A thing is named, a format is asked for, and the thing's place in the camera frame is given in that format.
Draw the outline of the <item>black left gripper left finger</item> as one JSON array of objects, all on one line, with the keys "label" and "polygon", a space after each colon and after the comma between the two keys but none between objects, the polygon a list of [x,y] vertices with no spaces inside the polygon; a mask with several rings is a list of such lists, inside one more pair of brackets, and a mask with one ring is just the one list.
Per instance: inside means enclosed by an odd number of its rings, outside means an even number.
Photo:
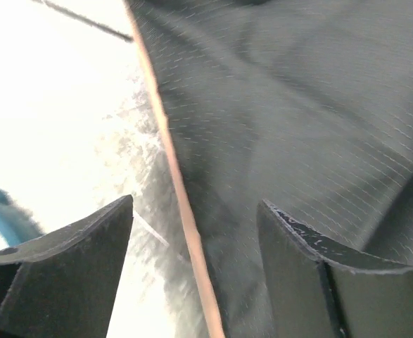
[{"label": "black left gripper left finger", "polygon": [[126,195],[1,250],[0,337],[105,337],[132,222],[133,198]]}]

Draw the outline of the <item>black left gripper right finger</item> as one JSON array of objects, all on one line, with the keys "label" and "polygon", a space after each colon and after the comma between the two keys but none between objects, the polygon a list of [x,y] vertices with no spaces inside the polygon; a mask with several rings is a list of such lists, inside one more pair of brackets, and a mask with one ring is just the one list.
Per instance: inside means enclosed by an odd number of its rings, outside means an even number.
[{"label": "black left gripper right finger", "polygon": [[351,249],[265,200],[257,227],[278,337],[413,337],[413,266]]}]

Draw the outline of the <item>tan and black pet tent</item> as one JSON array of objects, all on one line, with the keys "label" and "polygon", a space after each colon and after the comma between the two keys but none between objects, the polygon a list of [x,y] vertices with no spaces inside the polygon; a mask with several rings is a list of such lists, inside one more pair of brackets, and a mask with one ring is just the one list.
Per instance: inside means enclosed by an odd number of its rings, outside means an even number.
[{"label": "tan and black pet tent", "polygon": [[413,1],[131,1],[213,337],[278,337],[257,210],[413,266]]}]

